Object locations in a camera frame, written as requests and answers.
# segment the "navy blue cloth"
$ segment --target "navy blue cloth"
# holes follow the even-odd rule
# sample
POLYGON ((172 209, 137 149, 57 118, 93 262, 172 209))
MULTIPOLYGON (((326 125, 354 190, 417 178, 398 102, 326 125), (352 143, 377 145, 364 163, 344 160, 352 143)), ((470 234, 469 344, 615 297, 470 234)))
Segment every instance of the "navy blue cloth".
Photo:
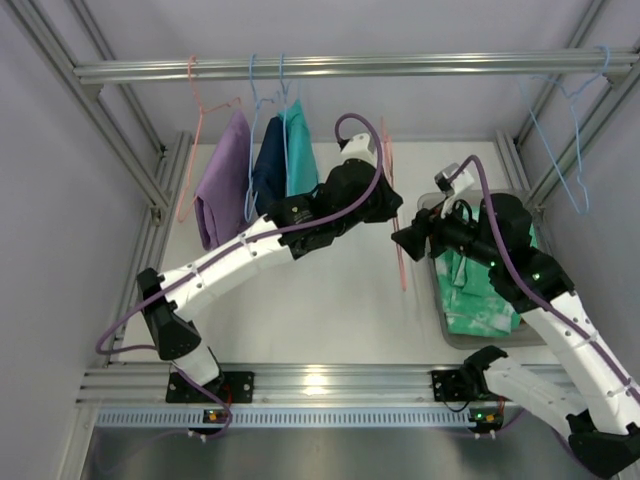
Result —
POLYGON ((287 170, 285 168, 282 120, 273 117, 267 125, 264 141, 253 167, 253 194, 258 215, 267 213, 269 205, 286 195, 287 170))

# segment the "perforated metal strip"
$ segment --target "perforated metal strip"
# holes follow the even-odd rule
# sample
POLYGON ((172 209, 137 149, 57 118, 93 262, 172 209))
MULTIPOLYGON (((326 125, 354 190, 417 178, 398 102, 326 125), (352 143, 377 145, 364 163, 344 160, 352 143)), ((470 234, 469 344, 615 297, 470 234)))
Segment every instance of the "perforated metal strip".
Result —
MULTIPOLYGON (((454 413, 446 408, 232 408, 232 428, 331 428, 331 427, 470 427, 469 410, 454 413)), ((181 408, 104 408, 98 427, 201 428, 207 410, 181 408)))

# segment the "purple cloth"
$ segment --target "purple cloth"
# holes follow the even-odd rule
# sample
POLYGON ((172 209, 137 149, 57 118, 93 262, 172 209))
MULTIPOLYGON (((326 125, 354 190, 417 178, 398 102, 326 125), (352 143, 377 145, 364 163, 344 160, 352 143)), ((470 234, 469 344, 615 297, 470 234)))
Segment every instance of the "purple cloth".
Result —
POLYGON ((244 230, 244 196, 251 130, 242 111, 231 117, 196 188, 196 220, 205 250, 228 242, 244 230))

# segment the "teal cloth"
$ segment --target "teal cloth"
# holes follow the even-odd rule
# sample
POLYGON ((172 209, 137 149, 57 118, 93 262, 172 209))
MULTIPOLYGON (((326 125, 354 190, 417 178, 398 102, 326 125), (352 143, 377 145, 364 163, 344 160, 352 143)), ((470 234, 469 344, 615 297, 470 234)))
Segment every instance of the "teal cloth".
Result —
MULTIPOLYGON (((278 116, 284 121, 284 111, 278 116)), ((300 100, 287 109, 287 196, 309 193, 318 185, 318 167, 311 147, 311 132, 300 100)))
MULTIPOLYGON (((477 219, 478 208, 472 209, 477 219)), ((532 245, 536 245, 533 227, 532 245)), ((505 337, 520 324, 511 304, 489 282, 489 268, 447 251, 435 260, 449 333, 505 337)))

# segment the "storage tray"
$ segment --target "storage tray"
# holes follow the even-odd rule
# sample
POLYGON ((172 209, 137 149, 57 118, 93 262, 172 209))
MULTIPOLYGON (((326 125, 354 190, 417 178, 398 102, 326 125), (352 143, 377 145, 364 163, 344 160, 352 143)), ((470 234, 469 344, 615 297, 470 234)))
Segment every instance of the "storage tray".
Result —
MULTIPOLYGON (((517 190, 494 190, 491 193, 509 193, 515 195, 524 200, 524 194, 517 190)), ((443 200, 442 193, 427 193, 418 199, 418 210, 422 208, 431 208, 434 205, 440 203, 443 200)), ((479 206, 482 201, 482 191, 468 191, 460 196, 460 199, 466 200, 472 207, 479 206)), ((540 233, 540 229, 536 226, 537 219, 534 218, 534 232, 538 241, 538 247, 541 250, 545 250, 545 242, 540 233)), ((544 345, 545 342, 540 338, 540 335, 531 328, 529 325, 520 322, 518 328, 511 332, 511 335, 507 337, 478 337, 474 335, 462 335, 450 333, 447 325, 447 318, 442 305, 442 297, 440 294, 440 284, 438 283, 438 277, 436 274, 435 261, 426 256, 424 260, 426 268, 429 271, 429 277, 431 284, 433 285, 433 295, 435 299, 436 308, 438 310, 438 317, 440 320, 440 327, 442 328, 442 335, 445 341, 454 348, 459 350, 476 350, 487 345, 495 345, 496 347, 509 348, 509 347, 533 347, 538 345, 544 345)))

